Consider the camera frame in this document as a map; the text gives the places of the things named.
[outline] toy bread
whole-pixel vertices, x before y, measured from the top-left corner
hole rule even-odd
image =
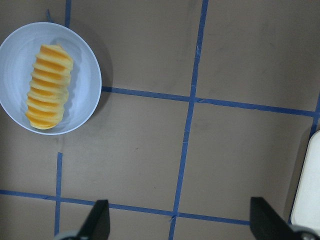
[[[61,122],[74,61],[60,45],[41,45],[31,73],[25,115],[32,127],[51,129]]]

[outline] white bowl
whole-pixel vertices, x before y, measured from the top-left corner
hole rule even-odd
[[[47,130],[32,127],[25,115],[32,64],[41,44],[60,44],[74,61],[63,119]],[[78,34],[62,25],[36,22],[22,26],[0,46],[0,103],[16,123],[32,132],[59,135],[80,127],[95,111],[101,87],[101,72],[94,53]]]

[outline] bread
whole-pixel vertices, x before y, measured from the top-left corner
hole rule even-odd
[[[73,59],[60,45],[41,45],[32,65],[26,100],[25,115],[32,127],[51,129],[63,119],[73,65]]]

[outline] grid square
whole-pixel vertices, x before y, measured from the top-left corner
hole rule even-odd
[[[78,230],[88,216],[92,206],[73,203],[61,203],[61,232]],[[170,228],[170,217],[110,209],[110,236],[112,240],[167,240]]]
[[[97,56],[103,85],[188,96],[201,1],[72,2],[70,28]]]
[[[0,189],[56,195],[60,137],[24,129],[2,107],[0,123]]]
[[[254,240],[255,238],[247,225],[178,217],[176,220],[173,239]]]
[[[210,1],[197,97],[314,111],[319,11],[319,1]]]
[[[248,220],[250,197],[261,196],[287,218],[311,125],[311,117],[196,104],[179,212]]]
[[[0,195],[1,239],[53,239],[55,202]]]
[[[49,9],[55,23],[64,25],[66,1],[60,0],[14,0],[1,1],[0,45],[14,30],[35,22],[47,22]]]
[[[62,196],[171,211],[187,108],[103,92],[94,116],[64,135]]]

